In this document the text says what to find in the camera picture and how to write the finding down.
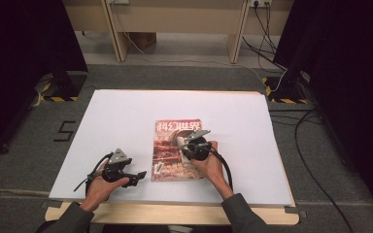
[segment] black cable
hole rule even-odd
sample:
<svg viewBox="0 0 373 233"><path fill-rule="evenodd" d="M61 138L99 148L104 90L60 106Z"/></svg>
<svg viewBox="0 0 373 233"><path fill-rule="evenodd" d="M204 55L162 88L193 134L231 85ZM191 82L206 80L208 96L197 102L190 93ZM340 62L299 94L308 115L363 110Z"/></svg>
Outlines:
<svg viewBox="0 0 373 233"><path fill-rule="evenodd" d="M98 169L98 167L101 165L101 163L106 159L106 158L110 158L112 156L112 152L111 153L108 153L106 154L103 158L101 158L101 160L99 160L99 162L95 165L95 167L93 168L92 172L89 173L86 178L80 183L78 184L78 186L74 189L74 192L78 190L78 188L80 188L80 186L86 182L86 181L89 181L91 179L93 179L93 174L96 173L96 170Z"/></svg>
<svg viewBox="0 0 373 233"><path fill-rule="evenodd" d="M86 85L86 86L84 86L85 88L87 88L87 87L92 87L92 88L94 88L95 90L98 90L99 88L98 87L96 87L96 86L94 86L94 85Z"/></svg>
<svg viewBox="0 0 373 233"><path fill-rule="evenodd" d="M275 50L277 50L277 47L275 46L274 42L271 40L271 37L269 35L269 22L271 21L271 5L269 4L269 2L265 3L265 9L266 9L266 32L267 32L267 37L268 39L270 40L271 42L271 50L274 52L275 54Z"/></svg>
<svg viewBox="0 0 373 233"><path fill-rule="evenodd" d="M261 41L261 44L259 45L259 49L258 49L258 50L261 50L261 49L262 49L262 45L263 45L263 42L264 42L264 41L265 41L265 36L263 36L262 41ZM260 55L261 55L261 53L258 52L257 54L258 54L258 65L259 65L259 67L261 68L261 70L266 71L266 72L269 72L269 71L265 70L265 69L262 67L262 65L261 65L261 59L260 59Z"/></svg>
<svg viewBox="0 0 373 233"><path fill-rule="evenodd" d="M265 27L264 27L264 25L263 25L263 23L262 23L262 21L261 21L261 18L260 18L259 15L258 15L258 12L256 11L256 9L257 9L257 1L254 2L254 11L255 11L256 18L258 19L259 24L261 25L262 31L264 32L264 36L263 36L263 38L264 38L264 40L265 40L265 37L267 37L268 40L269 40L269 42L268 42L268 40L265 40L266 43L268 43L268 45L269 45L271 48L272 48L272 47L275 48L275 45L274 45L274 43L272 42L271 38L269 37L269 34L267 33L267 31L266 31L266 29L265 29Z"/></svg>
<svg viewBox="0 0 373 233"><path fill-rule="evenodd" d="M220 160L220 162L222 163L223 167L225 168L225 171L226 171L226 175L228 176L228 183L229 183L229 187L231 188L231 190L233 191L234 188L233 188L233 185L232 185L232 175L231 175L231 171L229 170L229 166L228 164L226 163L225 159L222 157L222 155L220 155L218 153L218 151L215 149L215 148L212 148L212 150L210 150L210 152L217 158Z"/></svg>
<svg viewBox="0 0 373 233"><path fill-rule="evenodd" d="M270 116L271 117L281 117L281 118L290 118L290 119L300 120L299 117L294 117L294 116L276 116L276 115L270 115ZM315 124L322 124L322 122L316 122L316 121L310 120L311 118L314 118L314 117L319 117L319 116L309 116L308 118L305 118L304 121L307 121L307 122L310 122L310 123L315 123ZM285 125L296 125L296 123L286 123L286 122L281 122L281 121L276 121L276 120L272 120L272 122L281 123L281 124L285 124Z"/></svg>
<svg viewBox="0 0 373 233"><path fill-rule="evenodd" d="M274 112L309 112L315 109L301 109L301 110L268 110L269 113Z"/></svg>
<svg viewBox="0 0 373 233"><path fill-rule="evenodd" d="M245 44L247 44L247 46L250 48L251 51L253 51L256 54L258 54L258 63L259 63L259 57L262 56L262 58L264 58L265 60L269 61L271 64L275 65L276 67L280 68L282 71L286 71L286 68L284 68L280 64L275 63L269 57L267 57L266 55L264 55L264 54L261 53L262 51L263 52L271 52L271 51L257 49L254 46L250 45L250 43L248 43L247 40L244 37L242 37L242 39L244 40ZM271 72L271 71L267 71L267 70L264 70L264 71L270 72L270 73L279 73L279 74L282 74L281 72Z"/></svg>
<svg viewBox="0 0 373 233"><path fill-rule="evenodd" d="M342 219L344 219L345 223L347 224L350 232L354 232L352 226L350 225L350 223L348 222L347 218L345 217L344 213L341 211L341 209L338 207L338 205L335 203L335 201L332 199L332 197L325 191L325 189L323 189L323 187L321 186L321 184L318 182L318 180L315 178L315 176L313 175L313 173L311 172L310 168L308 167L307 165L307 162L305 161L304 159L304 156L302 155L302 152L301 152L301 149L299 148L299 145L298 145L298 127L299 125L304 121L304 118L307 117L308 114L310 114L311 112L313 112L315 109L307 112L299 121L298 123L295 125L295 132L294 132L294 139L295 139L295 145L296 145L296 150L298 151L298 154L302 160L302 163L304 164L305 168L307 169L307 172L309 173L309 175L311 176L311 178L314 180L314 182L317 184L317 186L320 188L320 190L325 194L325 196L329 199L329 201L332 203L332 205L335 207L335 209L338 211L338 213L341 215Z"/></svg>
<svg viewBox="0 0 373 233"><path fill-rule="evenodd" d="M211 152L217 159L219 159L220 162L222 163L223 167L225 168L226 175L228 176L229 187L231 188L232 191L234 190L233 185L232 185L232 175L231 175L231 171L229 170L229 166L226 163L226 160L222 157L222 155L220 155L218 153L218 151L214 147L211 146L211 150L208 150L207 148L205 148L205 147L199 147L196 144L184 144L184 145L178 147L178 150L182 150L183 148L185 148L187 146L195 146L197 149L200 148L201 150L205 150L207 152Z"/></svg>

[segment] gray carpet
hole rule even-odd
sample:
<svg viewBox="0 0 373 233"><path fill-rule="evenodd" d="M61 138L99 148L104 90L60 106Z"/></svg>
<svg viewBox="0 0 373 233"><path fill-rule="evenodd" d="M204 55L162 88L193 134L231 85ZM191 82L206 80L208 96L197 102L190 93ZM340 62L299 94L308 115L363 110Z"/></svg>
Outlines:
<svg viewBox="0 0 373 233"><path fill-rule="evenodd" d="M42 102L29 111L0 154L0 232L34 232L57 173L72 143L58 130L76 132L94 89L255 90L264 93L254 73L244 68L90 65L76 102ZM268 103L270 110L302 110L314 106ZM294 128L304 112L271 112L274 133L299 212L295 226L271 226L273 232L349 232L346 223L307 173L294 143ZM298 143L312 173L336 201L355 232L373 232L373 199L358 174L348 171L327 136L318 113L300 125ZM93 225L93 232L101 226Z"/></svg>

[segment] yellow and black tape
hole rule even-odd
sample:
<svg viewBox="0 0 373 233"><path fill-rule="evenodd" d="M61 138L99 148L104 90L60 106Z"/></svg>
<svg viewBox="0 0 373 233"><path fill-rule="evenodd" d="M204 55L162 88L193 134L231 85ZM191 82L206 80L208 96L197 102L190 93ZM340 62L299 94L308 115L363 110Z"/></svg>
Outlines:
<svg viewBox="0 0 373 233"><path fill-rule="evenodd" d="M53 101L53 102L63 102L63 101L77 101L78 97L59 97L59 96L42 96L41 101Z"/></svg>
<svg viewBox="0 0 373 233"><path fill-rule="evenodd" d="M51 82L47 83L42 90L41 101L53 101L53 102L64 102L64 101L77 101L78 96L56 96L56 94L47 94L51 92Z"/></svg>
<svg viewBox="0 0 373 233"><path fill-rule="evenodd" d="M278 93L278 91L271 91L271 87L268 83L268 78L262 78L265 84L265 92L268 100L273 103L285 103L285 104L307 104L307 100L302 96L302 90L298 90L297 94Z"/></svg>

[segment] white tabletop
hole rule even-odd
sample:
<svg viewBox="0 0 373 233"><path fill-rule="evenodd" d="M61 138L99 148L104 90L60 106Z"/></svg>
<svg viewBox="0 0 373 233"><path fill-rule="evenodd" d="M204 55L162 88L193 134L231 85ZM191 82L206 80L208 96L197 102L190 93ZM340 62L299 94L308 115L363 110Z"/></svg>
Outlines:
<svg viewBox="0 0 373 233"><path fill-rule="evenodd" d="M287 176L275 141L265 96L256 92L96 90L85 112L50 198L82 200L74 188L105 154L121 148L132 163L124 172L147 171L137 186L118 188L111 201L218 204L207 180L152 182L153 133L158 119L200 118L207 141L219 142L234 191L249 204L290 206Z"/></svg>

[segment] hazard tape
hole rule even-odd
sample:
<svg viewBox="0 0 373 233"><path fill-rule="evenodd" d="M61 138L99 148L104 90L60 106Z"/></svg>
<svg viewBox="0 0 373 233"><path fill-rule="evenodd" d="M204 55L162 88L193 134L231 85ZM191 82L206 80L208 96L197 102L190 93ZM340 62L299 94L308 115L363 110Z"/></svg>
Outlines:
<svg viewBox="0 0 373 233"><path fill-rule="evenodd" d="M277 98L274 96L274 91L271 91L271 88L269 85L266 84L267 78L262 78L262 81L265 84L265 92L266 96L268 97L268 100L273 103L285 103L285 104L307 104L306 99L300 99L300 98Z"/></svg>
<svg viewBox="0 0 373 233"><path fill-rule="evenodd" d="M51 87L51 82L47 83L42 90L42 93L45 94L45 91L49 90ZM65 101L77 101L78 96L41 96L41 101L52 101L52 102L65 102Z"/></svg>
<svg viewBox="0 0 373 233"><path fill-rule="evenodd" d="M53 102L63 102L63 101L77 101L78 97L59 97L59 96L42 96L41 101L53 101Z"/></svg>

